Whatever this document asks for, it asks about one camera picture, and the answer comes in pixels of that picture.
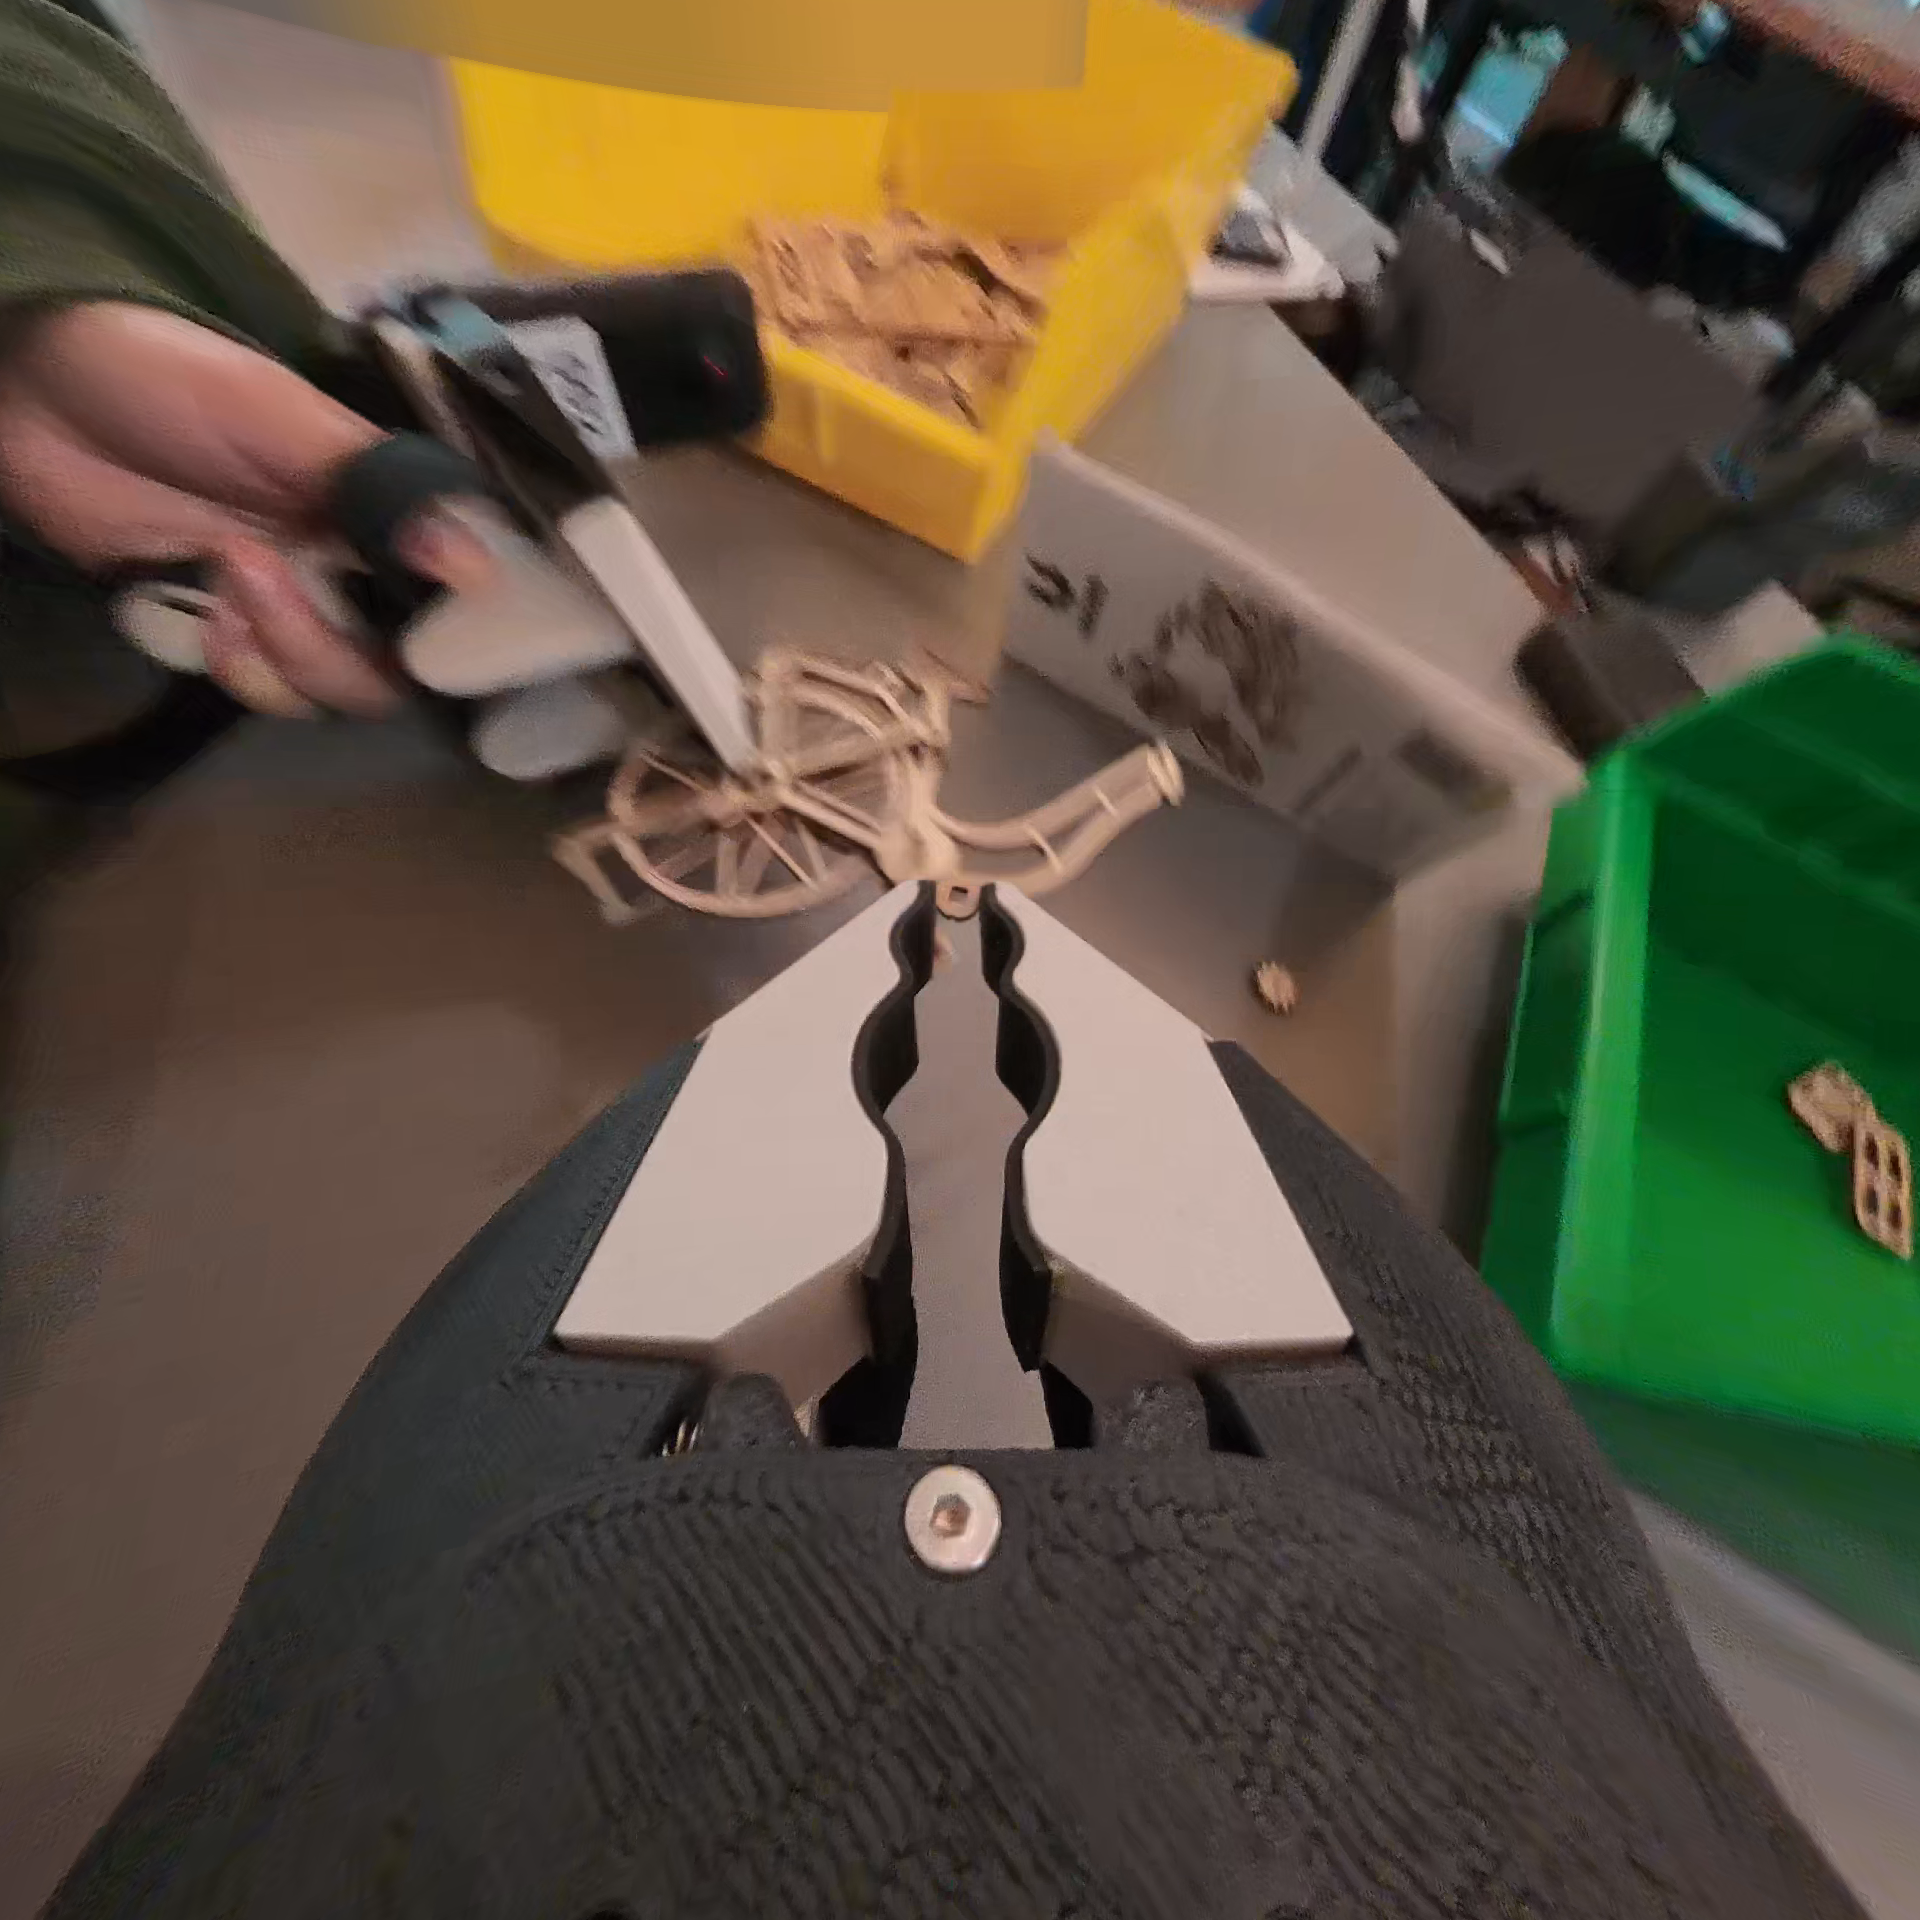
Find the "green plastic bin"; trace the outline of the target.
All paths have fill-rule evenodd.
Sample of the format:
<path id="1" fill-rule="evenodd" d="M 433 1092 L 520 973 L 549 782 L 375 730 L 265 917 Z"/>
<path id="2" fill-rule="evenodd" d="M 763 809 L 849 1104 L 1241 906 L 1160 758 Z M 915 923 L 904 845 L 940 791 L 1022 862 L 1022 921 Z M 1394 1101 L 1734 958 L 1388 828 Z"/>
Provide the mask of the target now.
<path id="1" fill-rule="evenodd" d="M 1554 816 L 1481 1275 L 1555 1377 L 1913 1451 L 1913 1256 L 1791 1115 L 1823 1062 L 1913 1144 L 1920 680 L 1870 638 L 1608 747 Z"/>

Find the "long wooden frame piece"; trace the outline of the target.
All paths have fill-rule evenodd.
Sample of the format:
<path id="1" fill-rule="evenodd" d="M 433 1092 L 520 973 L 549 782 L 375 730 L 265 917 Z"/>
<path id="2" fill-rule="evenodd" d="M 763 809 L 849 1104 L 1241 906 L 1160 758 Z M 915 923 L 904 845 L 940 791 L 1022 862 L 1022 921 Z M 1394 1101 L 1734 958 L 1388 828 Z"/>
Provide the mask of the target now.
<path id="1" fill-rule="evenodd" d="M 1912 1143 L 1879 1115 L 1854 1120 L 1854 1220 L 1888 1256 L 1913 1252 Z"/>

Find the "grey printed cardboard box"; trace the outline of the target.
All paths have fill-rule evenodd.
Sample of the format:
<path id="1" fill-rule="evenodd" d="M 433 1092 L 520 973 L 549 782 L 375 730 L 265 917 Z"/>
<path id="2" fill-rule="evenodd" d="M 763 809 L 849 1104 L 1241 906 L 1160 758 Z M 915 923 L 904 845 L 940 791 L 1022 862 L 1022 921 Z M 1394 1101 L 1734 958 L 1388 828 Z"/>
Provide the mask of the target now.
<path id="1" fill-rule="evenodd" d="M 1299 567 L 1041 441 L 999 652 L 1380 879 L 1415 879 L 1577 762 Z"/>

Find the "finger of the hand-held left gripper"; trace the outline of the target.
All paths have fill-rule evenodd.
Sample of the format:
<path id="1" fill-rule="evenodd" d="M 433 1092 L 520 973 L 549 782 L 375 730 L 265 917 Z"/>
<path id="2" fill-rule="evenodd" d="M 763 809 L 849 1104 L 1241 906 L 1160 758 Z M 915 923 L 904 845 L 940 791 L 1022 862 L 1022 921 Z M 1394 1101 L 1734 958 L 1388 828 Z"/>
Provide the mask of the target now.
<path id="1" fill-rule="evenodd" d="M 660 671 L 721 767 L 760 767 L 747 680 L 626 498 L 595 494 L 574 502 L 563 514 L 563 548 L 626 621 L 635 659 Z"/>
<path id="2" fill-rule="evenodd" d="M 477 588 L 433 592 L 395 659 L 467 710 L 467 751 L 513 782 L 590 774 L 661 730 L 632 630 L 555 560 L 496 560 Z"/>

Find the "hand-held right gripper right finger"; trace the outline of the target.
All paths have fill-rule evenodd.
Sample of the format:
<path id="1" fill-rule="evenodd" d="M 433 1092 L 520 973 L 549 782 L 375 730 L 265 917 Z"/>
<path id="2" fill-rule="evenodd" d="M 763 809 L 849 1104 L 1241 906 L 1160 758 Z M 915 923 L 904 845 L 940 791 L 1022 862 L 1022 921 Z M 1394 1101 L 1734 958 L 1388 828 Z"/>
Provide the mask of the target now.
<path id="1" fill-rule="evenodd" d="M 1053 1419 L 1147 1381 L 1330 1361 L 1340 1310 L 1203 1026 L 988 883 L 995 1079 L 1022 1104 L 999 1182 L 999 1319 Z"/>

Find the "yellow plastic bin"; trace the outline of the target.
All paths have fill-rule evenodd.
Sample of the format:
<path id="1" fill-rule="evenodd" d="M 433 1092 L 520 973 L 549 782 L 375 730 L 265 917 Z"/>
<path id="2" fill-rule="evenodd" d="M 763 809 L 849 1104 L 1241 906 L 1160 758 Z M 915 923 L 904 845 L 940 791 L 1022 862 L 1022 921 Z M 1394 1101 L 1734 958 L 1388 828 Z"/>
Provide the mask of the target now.
<path id="1" fill-rule="evenodd" d="M 449 58 L 467 205 L 515 277 L 676 274 L 747 255 L 755 223 L 915 210 L 1058 247 L 1053 303 L 985 424 L 768 340 L 760 456 L 975 560 L 1041 435 L 1075 441 L 1165 347 L 1191 274 L 1299 75 L 1179 4 L 1090 4 L 1066 91 L 904 91 L 888 111 L 790 111 Z"/>

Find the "pile of wooden puzzle pieces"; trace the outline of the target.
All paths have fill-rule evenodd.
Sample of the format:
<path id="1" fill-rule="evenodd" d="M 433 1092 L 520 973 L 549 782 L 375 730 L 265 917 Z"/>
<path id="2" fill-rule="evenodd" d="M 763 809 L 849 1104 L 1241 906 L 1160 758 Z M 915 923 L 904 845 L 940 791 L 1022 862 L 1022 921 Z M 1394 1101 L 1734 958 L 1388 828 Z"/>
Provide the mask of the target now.
<path id="1" fill-rule="evenodd" d="M 975 429 L 1015 394 L 1061 247 L 977 236 L 921 210 L 755 223 L 760 326 Z"/>

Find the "person's left hand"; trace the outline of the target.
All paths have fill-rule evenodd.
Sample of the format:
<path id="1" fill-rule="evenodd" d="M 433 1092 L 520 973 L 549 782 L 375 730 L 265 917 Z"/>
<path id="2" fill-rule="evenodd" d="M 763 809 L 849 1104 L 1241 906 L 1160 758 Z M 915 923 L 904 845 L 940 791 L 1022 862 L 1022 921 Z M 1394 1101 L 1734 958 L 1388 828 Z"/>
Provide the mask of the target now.
<path id="1" fill-rule="evenodd" d="M 91 574 L 201 560 L 204 671 L 265 716 L 395 707 L 295 567 L 339 467 L 377 441 L 295 370 L 152 303 L 33 309 L 7 347 L 7 512 Z"/>

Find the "person's left forearm green sleeve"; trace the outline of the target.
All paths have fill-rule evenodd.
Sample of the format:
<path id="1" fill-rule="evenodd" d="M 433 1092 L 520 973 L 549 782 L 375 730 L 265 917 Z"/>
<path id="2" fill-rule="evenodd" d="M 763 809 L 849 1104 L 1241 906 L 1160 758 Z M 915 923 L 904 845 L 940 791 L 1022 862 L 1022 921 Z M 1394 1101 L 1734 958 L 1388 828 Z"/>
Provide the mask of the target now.
<path id="1" fill-rule="evenodd" d="M 0 4 L 7 370 L 66 309 L 147 303 L 354 399 L 345 326 L 275 254 L 102 4 Z"/>

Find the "wooden bicycle model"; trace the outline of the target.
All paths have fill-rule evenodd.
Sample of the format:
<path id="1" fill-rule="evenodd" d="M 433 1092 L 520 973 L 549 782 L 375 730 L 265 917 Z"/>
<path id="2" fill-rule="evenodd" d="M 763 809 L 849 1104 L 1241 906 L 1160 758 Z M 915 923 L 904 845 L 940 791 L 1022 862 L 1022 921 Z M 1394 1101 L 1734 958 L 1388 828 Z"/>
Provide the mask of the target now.
<path id="1" fill-rule="evenodd" d="M 940 798 L 960 707 L 988 707 L 988 683 L 938 659 L 768 652 L 747 671 L 747 774 L 635 739 L 602 816 L 559 831 L 549 856 L 603 923 L 643 921 L 654 900 L 703 921 L 790 921 L 864 879 L 927 883 L 949 921 L 966 921 L 985 890 L 1058 894 L 1130 828 L 1185 803 L 1185 762 L 1152 737 L 1029 809 L 962 818 Z"/>

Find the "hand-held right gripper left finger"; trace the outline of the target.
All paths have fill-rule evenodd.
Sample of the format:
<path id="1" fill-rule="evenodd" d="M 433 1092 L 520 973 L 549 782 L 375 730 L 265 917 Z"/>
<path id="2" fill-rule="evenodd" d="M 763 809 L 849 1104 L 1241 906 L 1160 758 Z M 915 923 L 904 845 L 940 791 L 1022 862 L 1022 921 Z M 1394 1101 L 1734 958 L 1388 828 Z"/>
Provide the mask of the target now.
<path id="1" fill-rule="evenodd" d="M 793 1407 L 915 1373 L 888 1104 L 921 1065 L 929 921 L 929 883 L 901 883 L 702 1037 L 559 1310 L 568 1358 L 773 1377 Z"/>

